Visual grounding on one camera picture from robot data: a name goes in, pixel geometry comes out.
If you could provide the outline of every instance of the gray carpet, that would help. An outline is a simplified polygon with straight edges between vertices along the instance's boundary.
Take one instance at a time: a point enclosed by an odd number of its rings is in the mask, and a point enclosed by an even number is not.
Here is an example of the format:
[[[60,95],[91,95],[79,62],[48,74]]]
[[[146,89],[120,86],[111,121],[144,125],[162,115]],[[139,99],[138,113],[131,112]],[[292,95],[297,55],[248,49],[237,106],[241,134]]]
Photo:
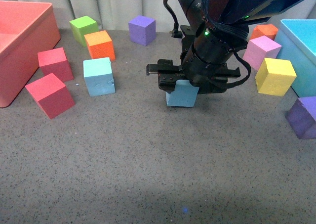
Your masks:
[[[178,65],[179,41],[158,33],[144,47],[109,31],[116,93],[90,97],[88,51],[61,33],[76,105],[50,120],[23,89],[0,109],[1,223],[315,223],[316,140],[299,140],[285,119],[292,89],[258,94],[253,72],[194,108],[167,107],[145,67]]]

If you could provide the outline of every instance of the light blue plastic bin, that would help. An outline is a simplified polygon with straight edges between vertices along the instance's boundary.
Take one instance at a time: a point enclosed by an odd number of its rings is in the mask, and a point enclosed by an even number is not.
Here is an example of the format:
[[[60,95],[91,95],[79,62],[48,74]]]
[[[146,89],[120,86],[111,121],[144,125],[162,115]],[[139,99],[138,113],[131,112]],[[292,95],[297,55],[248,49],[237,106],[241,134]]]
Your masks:
[[[282,45],[277,58],[290,60],[296,72],[294,91],[316,96],[316,20],[281,20],[275,41]]]

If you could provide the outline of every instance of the orange cube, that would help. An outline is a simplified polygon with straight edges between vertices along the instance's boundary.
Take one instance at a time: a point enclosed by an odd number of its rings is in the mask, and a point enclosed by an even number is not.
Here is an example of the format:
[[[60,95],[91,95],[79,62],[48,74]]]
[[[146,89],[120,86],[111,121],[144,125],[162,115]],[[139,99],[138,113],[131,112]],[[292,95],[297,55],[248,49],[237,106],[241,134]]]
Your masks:
[[[269,39],[275,40],[277,35],[277,27],[272,24],[269,25],[257,25],[253,31],[250,39],[255,39],[261,36],[267,36]]]
[[[112,39],[106,30],[84,35],[92,59],[109,57],[115,60]]]

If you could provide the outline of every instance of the purple cube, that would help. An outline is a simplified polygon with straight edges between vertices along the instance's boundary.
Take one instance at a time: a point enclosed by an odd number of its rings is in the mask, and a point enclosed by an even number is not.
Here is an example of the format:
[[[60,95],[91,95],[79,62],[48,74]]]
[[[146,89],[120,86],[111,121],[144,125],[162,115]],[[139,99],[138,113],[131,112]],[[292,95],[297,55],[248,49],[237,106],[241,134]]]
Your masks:
[[[316,138],[316,96],[298,98],[286,119],[299,139]]]
[[[147,46],[156,38],[156,21],[145,16],[137,16],[128,23],[130,40]]]

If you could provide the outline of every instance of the white curtain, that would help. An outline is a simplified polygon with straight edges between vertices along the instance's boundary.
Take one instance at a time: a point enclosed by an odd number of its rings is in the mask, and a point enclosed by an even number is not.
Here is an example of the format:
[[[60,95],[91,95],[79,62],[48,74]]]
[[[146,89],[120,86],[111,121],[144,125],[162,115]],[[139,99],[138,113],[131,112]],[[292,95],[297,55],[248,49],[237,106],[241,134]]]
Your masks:
[[[59,28],[69,28],[69,21],[85,15],[96,20],[103,29],[128,30],[128,22],[138,15],[156,20],[157,32],[173,28],[173,19],[164,8],[162,0],[19,0],[51,2]],[[187,24],[177,0],[169,0],[179,23]],[[269,23],[279,26],[280,19],[315,19],[316,0],[306,0],[284,14],[274,16]]]

